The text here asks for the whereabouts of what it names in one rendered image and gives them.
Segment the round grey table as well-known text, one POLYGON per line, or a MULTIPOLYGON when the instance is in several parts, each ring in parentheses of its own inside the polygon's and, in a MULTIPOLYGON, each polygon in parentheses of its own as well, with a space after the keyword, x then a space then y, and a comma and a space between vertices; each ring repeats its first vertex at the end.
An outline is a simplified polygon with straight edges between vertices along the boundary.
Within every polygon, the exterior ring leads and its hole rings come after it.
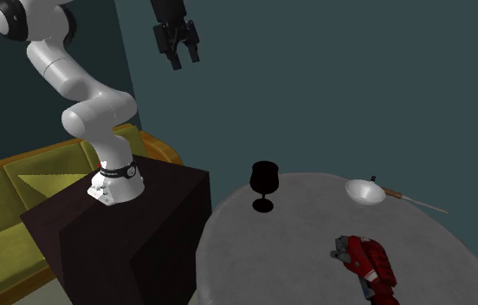
POLYGON ((370 305, 357 276, 330 255, 342 236, 384 247, 399 305, 478 305, 478 258, 416 206, 357 204, 331 174, 279 180, 272 211, 256 211, 244 186, 210 216, 197 248, 199 305, 370 305))

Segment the wooden handled metal pick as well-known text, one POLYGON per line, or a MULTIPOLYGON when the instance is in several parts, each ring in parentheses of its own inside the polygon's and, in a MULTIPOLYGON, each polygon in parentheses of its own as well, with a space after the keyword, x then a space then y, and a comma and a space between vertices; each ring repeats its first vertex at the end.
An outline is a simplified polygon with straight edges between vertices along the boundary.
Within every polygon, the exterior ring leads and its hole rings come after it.
POLYGON ((409 198, 401 192, 393 191, 393 190, 385 188, 383 186, 380 186, 380 187, 384 191, 385 195, 388 195, 388 196, 391 196, 391 197, 394 197, 394 198, 398 198, 398 199, 402 199, 402 200, 406 200, 406 201, 409 201, 409 202, 414 203, 414 204, 419 204, 423 207, 427 207, 427 208, 430 208, 430 209, 435 210, 435 211, 440 211, 440 212, 445 213, 445 214, 450 214, 449 211, 446 211, 446 210, 441 209, 439 207, 435 207, 434 205, 425 204, 423 202, 420 202, 420 201, 417 201, 415 199, 409 198))

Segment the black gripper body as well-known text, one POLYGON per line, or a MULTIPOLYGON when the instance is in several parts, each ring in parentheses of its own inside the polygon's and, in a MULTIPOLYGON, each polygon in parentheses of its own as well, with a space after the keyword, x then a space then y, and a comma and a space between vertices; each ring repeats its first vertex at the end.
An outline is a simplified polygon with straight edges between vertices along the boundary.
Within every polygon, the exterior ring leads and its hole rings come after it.
POLYGON ((155 17, 162 24, 178 24, 187 16, 184 0, 150 0, 155 17))

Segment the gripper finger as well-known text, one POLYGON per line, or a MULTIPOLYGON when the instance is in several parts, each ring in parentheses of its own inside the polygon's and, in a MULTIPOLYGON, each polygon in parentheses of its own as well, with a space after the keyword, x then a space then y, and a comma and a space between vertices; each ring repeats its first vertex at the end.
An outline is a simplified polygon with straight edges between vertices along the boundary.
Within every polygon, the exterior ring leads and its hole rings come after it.
POLYGON ((174 49, 174 38, 170 36, 169 30, 163 24, 153 27, 158 51, 160 54, 166 55, 173 70, 181 69, 182 65, 178 58, 177 51, 174 49))
POLYGON ((192 20, 183 21, 182 24, 182 43, 187 47, 192 62, 199 62, 198 44, 200 39, 197 33, 195 23, 192 20))

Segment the dark robot stand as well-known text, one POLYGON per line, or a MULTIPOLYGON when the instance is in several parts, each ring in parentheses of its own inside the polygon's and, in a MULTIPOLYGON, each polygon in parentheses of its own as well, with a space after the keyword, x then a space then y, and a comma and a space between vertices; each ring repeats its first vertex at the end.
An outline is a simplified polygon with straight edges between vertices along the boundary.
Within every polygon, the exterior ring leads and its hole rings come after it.
POLYGON ((21 219, 73 305, 187 305, 211 214, 204 170, 137 157, 144 192, 106 206, 85 177, 21 219))

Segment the white bowl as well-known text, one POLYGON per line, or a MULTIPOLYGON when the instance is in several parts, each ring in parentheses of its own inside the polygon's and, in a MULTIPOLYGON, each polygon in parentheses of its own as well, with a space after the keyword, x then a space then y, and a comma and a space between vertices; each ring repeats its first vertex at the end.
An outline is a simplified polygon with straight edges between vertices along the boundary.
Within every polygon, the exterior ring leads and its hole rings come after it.
POLYGON ((346 193, 352 201, 364 206, 380 204, 386 198, 385 191, 372 178, 349 180, 346 183, 346 193))

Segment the black wine glass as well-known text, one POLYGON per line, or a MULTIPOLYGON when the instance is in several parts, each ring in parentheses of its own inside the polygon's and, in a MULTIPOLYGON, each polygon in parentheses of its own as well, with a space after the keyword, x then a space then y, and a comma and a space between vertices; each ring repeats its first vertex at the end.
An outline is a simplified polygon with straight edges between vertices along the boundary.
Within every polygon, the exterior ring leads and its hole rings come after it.
POLYGON ((254 192, 261 195, 253 202, 253 208, 260 213, 272 211, 274 204, 266 196, 279 188, 278 165, 267 160, 255 162, 252 165, 249 185, 254 192))

